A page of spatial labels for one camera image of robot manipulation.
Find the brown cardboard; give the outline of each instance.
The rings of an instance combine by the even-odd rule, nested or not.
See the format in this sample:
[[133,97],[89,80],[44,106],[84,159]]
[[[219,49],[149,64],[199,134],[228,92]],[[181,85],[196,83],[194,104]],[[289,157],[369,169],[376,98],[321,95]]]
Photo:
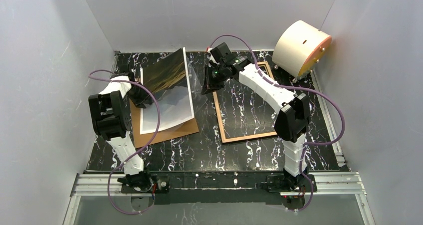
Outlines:
[[[135,148],[138,149],[145,146],[145,144],[151,139],[151,136],[153,135],[153,133],[140,134],[141,110],[135,107],[132,101],[130,101],[129,103],[131,108],[134,146]],[[198,131],[199,129],[198,129],[197,121],[194,118],[194,119],[188,120],[187,122],[183,123],[180,126],[175,126],[173,128],[169,128],[169,129],[158,132],[154,140],[151,142],[151,144],[182,137],[188,134],[198,133]]]

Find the wooden frame border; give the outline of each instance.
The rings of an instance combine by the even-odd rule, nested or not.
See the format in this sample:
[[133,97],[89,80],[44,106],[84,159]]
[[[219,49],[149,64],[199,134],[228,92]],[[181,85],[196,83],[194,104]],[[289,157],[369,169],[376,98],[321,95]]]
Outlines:
[[[266,69],[266,72],[269,75],[269,77],[274,79],[272,71],[271,71],[270,66],[269,66],[269,63],[267,63],[267,61],[259,62],[257,64],[258,64],[258,67],[264,67]],[[276,132],[269,132],[269,133],[254,134],[254,135],[247,135],[247,136],[227,139],[226,135],[224,133],[224,127],[223,127],[223,122],[222,122],[222,114],[220,112],[220,105],[219,105],[219,101],[217,99],[217,93],[216,92],[213,92],[213,99],[214,99],[214,106],[216,107],[217,122],[219,123],[220,137],[222,138],[222,143],[230,143],[230,142],[249,140],[249,139],[258,139],[258,138],[264,138],[264,137],[270,137],[270,136],[277,135]]]

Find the glass panel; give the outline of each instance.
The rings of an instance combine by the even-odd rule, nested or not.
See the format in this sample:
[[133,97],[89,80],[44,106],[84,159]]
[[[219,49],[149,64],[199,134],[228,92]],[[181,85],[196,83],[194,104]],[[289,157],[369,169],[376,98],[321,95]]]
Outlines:
[[[113,197],[125,211],[142,210],[149,199]],[[316,195],[298,214],[284,209],[264,203],[191,203],[154,205],[141,216],[129,216],[116,211],[107,197],[82,197],[75,224],[364,224],[355,195]]]

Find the white side wall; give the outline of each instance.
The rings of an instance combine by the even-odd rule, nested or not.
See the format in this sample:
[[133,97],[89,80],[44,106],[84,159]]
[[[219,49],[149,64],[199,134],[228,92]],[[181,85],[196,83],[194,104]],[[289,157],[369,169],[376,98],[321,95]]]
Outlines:
[[[301,19],[320,28],[334,0],[87,0],[114,50],[204,51],[219,35],[274,49]],[[231,49],[245,46],[226,38]]]
[[85,0],[0,0],[0,224],[62,224],[113,54]]
[[376,224],[422,224],[423,0],[336,0],[322,30],[334,42],[318,76]]

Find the marble tabletop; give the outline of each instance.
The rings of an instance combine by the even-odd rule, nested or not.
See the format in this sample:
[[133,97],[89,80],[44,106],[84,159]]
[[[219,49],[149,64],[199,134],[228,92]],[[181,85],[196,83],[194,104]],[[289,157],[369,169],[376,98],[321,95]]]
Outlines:
[[[250,52],[235,52],[247,55]],[[140,67],[154,64],[169,53],[121,53],[117,58],[115,72],[129,66],[136,77],[140,76]],[[267,61],[276,81],[284,85],[314,88],[311,76],[299,82],[282,69],[274,69],[272,51],[257,51],[258,61]],[[195,118],[199,133],[183,136],[149,146],[141,156],[151,171],[257,171],[282,170],[284,150],[279,137],[268,137],[249,141],[222,144],[216,110],[212,94],[200,95],[204,80],[204,64],[208,63],[205,52],[187,52],[190,82],[192,89]],[[262,133],[271,131],[271,109],[263,105],[263,100],[238,82],[227,82],[223,91],[219,92],[224,101],[220,106],[223,112],[229,135]],[[320,109],[317,96],[309,94],[311,123],[307,141],[326,142],[329,140],[326,123]],[[231,128],[239,127],[241,131],[231,132]],[[306,162],[310,170],[339,170],[332,146],[307,147]],[[103,139],[96,137],[86,172],[108,172],[120,163],[116,153]]]

